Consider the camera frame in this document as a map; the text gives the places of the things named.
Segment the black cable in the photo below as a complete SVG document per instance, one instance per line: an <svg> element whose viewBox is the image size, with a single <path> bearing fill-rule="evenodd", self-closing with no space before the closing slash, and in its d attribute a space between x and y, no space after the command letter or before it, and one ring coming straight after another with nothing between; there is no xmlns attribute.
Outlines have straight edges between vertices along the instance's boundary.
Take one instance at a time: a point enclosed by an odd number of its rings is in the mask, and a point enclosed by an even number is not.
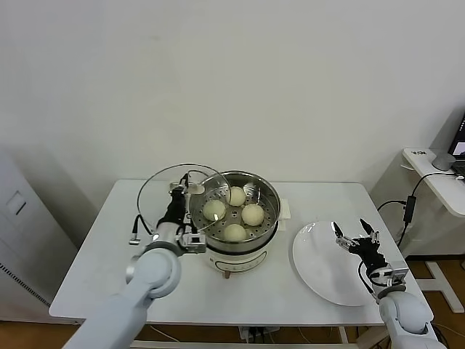
<svg viewBox="0 0 465 349"><path fill-rule="evenodd" d="M264 344L264 331L263 331L263 327L259 327L259 332L260 332L260 335L262 336L262 342Z"/></svg>
<svg viewBox="0 0 465 349"><path fill-rule="evenodd" d="M445 345L445 347L446 347L447 349L449 349L449 348L450 348L449 342L448 342L447 338L445 337L445 335L442 334L440 328L437 327L437 326L434 325L434 324L431 324L431 325L432 325L432 327L433 327L433 330L434 330L434 333L436 334L437 339L438 339L443 345Z"/></svg>
<svg viewBox="0 0 465 349"><path fill-rule="evenodd" d="M363 264L363 261L360 262L360 264L358 265L358 277L360 278L360 280L362 280L362 282L365 285L365 288L368 290L368 292L370 292L370 294L373 294L372 288L366 283L365 279L362 276L362 271L361 271L362 270L362 264Z"/></svg>
<svg viewBox="0 0 465 349"><path fill-rule="evenodd" d="M387 204L402 204L402 205L406 205L407 204L407 201L405 200L389 200L389 201L386 201L385 203L383 203L380 207L378 207L378 211L380 209L382 209L383 207L385 207Z"/></svg>
<svg viewBox="0 0 465 349"><path fill-rule="evenodd" d="M422 178L420 178L420 180L418 181L418 183L416 183L415 188L414 188L413 191L412 191L412 196L415 195L415 192L416 192L416 190L418 189L418 187L420 186L420 183L421 183L426 177L429 177L429 176L457 176L457 174L455 174L455 173L438 173L438 172L426 174L426 175L424 175Z"/></svg>
<svg viewBox="0 0 465 349"><path fill-rule="evenodd" d="M404 229L402 230L402 234L400 234L400 239L397 242L397 247L399 247L400 244L402 243L402 240L404 239L404 236L405 236L405 232L407 231L407 227L408 227L408 223L405 223L404 224Z"/></svg>
<svg viewBox="0 0 465 349"><path fill-rule="evenodd" d="M379 287L389 287L388 284L380 284L379 282L373 281L373 279L372 279L371 277L369 277L369 279L370 279L371 283L372 283L373 285L375 285L375 286L379 286ZM391 286L399 286L399 285L401 285L401 284L402 284L402 282L399 281L399 282L397 282L397 283L395 283L395 284L392 284Z"/></svg>
<svg viewBox="0 0 465 349"><path fill-rule="evenodd" d="M250 333L252 335L252 338L254 338L254 343L255 343L255 340L256 340L256 327L251 327L250 329L248 329L248 333Z"/></svg>

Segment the steamed bun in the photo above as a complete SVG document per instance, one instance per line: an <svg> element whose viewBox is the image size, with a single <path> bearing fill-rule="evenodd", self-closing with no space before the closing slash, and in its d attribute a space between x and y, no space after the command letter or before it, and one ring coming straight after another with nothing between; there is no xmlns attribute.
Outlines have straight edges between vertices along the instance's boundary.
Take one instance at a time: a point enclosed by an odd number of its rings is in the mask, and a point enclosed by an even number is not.
<svg viewBox="0 0 465 349"><path fill-rule="evenodd" d="M244 193L244 189L240 187L231 187L229 204L231 206L241 206L244 202L246 202L246 193Z"/></svg>
<svg viewBox="0 0 465 349"><path fill-rule="evenodd" d="M264 219L263 208L257 204L251 204L242 210L242 220L245 224L256 226L262 224Z"/></svg>
<svg viewBox="0 0 465 349"><path fill-rule="evenodd" d="M220 200L208 201L202 210L203 216L212 222L222 220L226 214L226 206Z"/></svg>
<svg viewBox="0 0 465 349"><path fill-rule="evenodd" d="M227 241L242 241L246 240L247 232L242 225L231 224L225 229L225 240Z"/></svg>

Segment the white plate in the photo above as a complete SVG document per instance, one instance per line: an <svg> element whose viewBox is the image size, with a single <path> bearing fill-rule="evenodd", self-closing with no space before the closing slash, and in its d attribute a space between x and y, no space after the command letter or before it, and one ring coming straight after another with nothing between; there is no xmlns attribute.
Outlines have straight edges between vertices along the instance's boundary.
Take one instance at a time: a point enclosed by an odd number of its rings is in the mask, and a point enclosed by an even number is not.
<svg viewBox="0 0 465 349"><path fill-rule="evenodd" d="M313 222L296 235L292 258L302 280L313 291L339 305L361 306L373 302L358 277L360 258L336 243L331 222Z"/></svg>

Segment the table leg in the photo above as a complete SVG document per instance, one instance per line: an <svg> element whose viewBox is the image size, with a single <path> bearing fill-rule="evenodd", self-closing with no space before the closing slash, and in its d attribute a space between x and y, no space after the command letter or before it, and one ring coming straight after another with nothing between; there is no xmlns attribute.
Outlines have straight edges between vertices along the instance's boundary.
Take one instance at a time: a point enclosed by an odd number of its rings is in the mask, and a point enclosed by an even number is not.
<svg viewBox="0 0 465 349"><path fill-rule="evenodd" d="M367 332L364 332L357 338L357 345L359 349L370 349L388 336L389 332L385 326L371 327Z"/></svg>
<svg viewBox="0 0 465 349"><path fill-rule="evenodd" d="M342 344L347 344L349 340L347 339L347 333L346 333L345 327L339 326L338 329L339 329L339 335L341 336Z"/></svg>
<svg viewBox="0 0 465 349"><path fill-rule="evenodd" d="M452 286L449 284L449 281L446 279L444 274L439 268L439 265L436 262L426 262L426 266L429 269L429 272L433 278L425 278L416 280L420 289L423 292L427 291L441 291L445 300L449 304L450 309L454 313L465 313L464 307L460 302L460 299L457 297L456 293L453 291Z"/></svg>

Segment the white wall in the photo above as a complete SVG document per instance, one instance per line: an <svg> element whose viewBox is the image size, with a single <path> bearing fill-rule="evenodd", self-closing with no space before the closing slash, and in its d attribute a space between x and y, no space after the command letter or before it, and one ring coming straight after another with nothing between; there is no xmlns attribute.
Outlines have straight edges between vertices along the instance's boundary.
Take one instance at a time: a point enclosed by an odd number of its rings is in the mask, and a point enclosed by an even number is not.
<svg viewBox="0 0 465 349"><path fill-rule="evenodd" d="M0 0L0 144L80 242L180 161L371 189L465 95L463 0Z"/></svg>

